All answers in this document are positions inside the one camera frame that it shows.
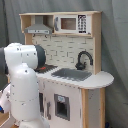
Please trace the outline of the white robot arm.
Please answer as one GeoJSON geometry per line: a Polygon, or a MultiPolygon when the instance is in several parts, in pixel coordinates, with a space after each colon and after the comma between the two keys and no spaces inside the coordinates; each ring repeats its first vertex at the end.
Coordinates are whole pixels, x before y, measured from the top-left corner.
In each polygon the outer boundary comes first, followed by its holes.
{"type": "Polygon", "coordinates": [[[11,112],[20,122],[19,128],[50,128],[40,113],[35,72],[45,61],[45,51],[39,45],[11,43],[0,48],[0,73],[10,76],[10,83],[0,98],[0,108],[4,113],[11,112]]]}

